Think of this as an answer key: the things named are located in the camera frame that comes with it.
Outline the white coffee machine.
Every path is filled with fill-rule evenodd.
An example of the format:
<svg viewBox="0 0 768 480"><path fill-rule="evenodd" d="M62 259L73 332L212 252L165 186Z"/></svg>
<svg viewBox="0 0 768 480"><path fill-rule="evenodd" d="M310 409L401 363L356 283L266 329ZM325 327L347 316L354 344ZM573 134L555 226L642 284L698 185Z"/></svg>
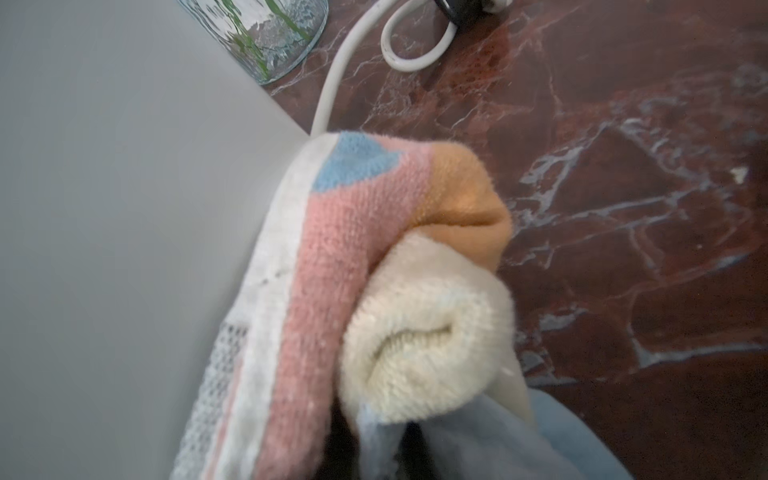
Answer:
<svg viewBox="0 0 768 480"><path fill-rule="evenodd" d="M1 475L165 479L305 132L174 1L1 5Z"/></svg>

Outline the colourful striped cloth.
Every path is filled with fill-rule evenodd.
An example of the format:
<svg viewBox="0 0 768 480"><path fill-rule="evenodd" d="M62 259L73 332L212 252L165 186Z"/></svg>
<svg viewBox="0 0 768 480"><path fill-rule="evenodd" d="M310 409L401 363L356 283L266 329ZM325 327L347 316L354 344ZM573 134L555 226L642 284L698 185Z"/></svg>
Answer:
<svg viewBox="0 0 768 480"><path fill-rule="evenodd" d="M283 178L175 479L625 479L528 387L498 278L509 212L466 147L357 132Z"/></svg>

